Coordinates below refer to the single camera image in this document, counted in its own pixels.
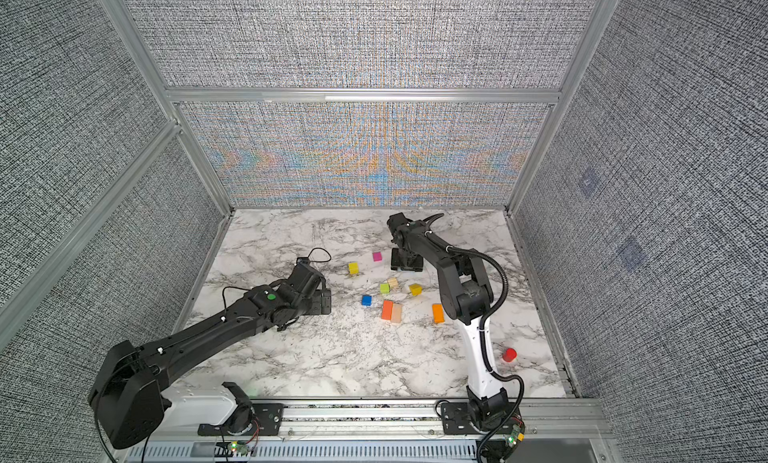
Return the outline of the orange wood block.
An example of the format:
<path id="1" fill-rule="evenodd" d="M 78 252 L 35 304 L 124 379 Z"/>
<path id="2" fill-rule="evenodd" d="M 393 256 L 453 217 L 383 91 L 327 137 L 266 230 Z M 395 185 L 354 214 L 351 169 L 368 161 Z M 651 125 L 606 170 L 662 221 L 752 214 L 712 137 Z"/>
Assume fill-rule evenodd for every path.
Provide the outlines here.
<path id="1" fill-rule="evenodd" d="M 441 304 L 433 304 L 431 310 L 435 324 L 442 324 L 445 322 L 445 314 Z"/>

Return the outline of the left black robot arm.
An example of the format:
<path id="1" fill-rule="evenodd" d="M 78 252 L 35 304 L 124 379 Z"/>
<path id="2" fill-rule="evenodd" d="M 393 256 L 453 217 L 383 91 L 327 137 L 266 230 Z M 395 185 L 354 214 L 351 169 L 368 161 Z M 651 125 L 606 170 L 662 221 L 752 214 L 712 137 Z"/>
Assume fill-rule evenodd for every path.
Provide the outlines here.
<path id="1" fill-rule="evenodd" d="M 115 449 L 150 436 L 172 408 L 162 392 L 198 364 L 228 347 L 302 316 L 331 313 L 331 290 L 304 292 L 261 285 L 226 309 L 171 336 L 133 345 L 125 340 L 108 350 L 87 401 L 97 433 Z"/>

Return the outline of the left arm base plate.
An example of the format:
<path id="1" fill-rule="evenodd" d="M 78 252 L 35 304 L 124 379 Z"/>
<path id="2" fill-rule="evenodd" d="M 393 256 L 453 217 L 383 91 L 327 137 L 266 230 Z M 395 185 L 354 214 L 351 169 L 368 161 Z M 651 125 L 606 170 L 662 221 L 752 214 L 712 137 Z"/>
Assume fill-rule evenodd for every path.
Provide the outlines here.
<path id="1" fill-rule="evenodd" d="M 283 413 L 281 403 L 252 403 L 249 409 L 236 408 L 220 425 L 200 424 L 197 435 L 245 438 L 258 433 L 260 436 L 277 436 Z"/>

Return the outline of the red-orange wood block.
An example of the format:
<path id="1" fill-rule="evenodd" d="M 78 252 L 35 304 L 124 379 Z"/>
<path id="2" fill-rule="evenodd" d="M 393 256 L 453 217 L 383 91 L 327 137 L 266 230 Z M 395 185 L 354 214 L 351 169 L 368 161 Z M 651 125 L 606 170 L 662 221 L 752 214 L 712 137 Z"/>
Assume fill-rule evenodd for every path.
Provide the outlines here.
<path id="1" fill-rule="evenodd" d="M 390 321 L 393 315 L 394 303 L 390 300 L 384 300 L 382 303 L 381 318 Z"/>

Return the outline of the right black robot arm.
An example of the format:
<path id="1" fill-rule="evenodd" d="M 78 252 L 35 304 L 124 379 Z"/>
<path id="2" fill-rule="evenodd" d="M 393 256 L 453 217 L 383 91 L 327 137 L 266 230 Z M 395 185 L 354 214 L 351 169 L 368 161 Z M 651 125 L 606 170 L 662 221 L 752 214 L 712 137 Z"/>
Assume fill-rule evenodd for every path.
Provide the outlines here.
<path id="1" fill-rule="evenodd" d="M 387 227 L 395 247 L 391 267 L 420 272 L 425 263 L 436 271 L 441 306 L 456 324 L 468 363 L 468 414 L 473 426 L 489 432 L 513 411 L 504 384 L 515 379 L 501 375 L 493 361 L 490 317 L 508 294 L 503 268 L 489 256 L 452 245 L 439 237 L 432 224 L 441 213 L 412 220 L 402 213 L 391 215 Z"/>

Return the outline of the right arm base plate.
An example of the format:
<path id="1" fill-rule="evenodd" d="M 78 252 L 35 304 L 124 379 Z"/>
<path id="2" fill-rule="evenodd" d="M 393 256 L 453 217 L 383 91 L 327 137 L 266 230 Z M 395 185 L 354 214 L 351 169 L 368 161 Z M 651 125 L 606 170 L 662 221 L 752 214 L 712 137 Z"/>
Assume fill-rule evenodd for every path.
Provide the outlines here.
<path id="1" fill-rule="evenodd" d="M 472 421 L 467 402 L 450 402 L 448 400 L 439 400 L 435 405 L 435 412 L 440 418 L 443 432 L 449 436 L 486 434 L 506 418 L 506 415 L 502 414 L 492 417 L 484 423 L 475 423 Z M 525 431 L 525 423 L 519 414 L 506 420 L 498 430 L 500 434 L 514 435 L 515 437 L 517 434 L 524 434 Z"/>

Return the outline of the natural tan wood block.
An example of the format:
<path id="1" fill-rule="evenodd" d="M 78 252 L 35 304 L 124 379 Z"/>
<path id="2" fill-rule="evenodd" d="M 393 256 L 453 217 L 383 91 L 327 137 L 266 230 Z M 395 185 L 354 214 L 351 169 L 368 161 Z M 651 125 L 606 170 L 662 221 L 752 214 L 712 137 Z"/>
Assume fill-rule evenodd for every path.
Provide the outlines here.
<path id="1" fill-rule="evenodd" d="M 402 322 L 402 305 L 401 304 L 393 304 L 392 305 L 392 314 L 390 321 L 393 324 L 399 324 Z"/>

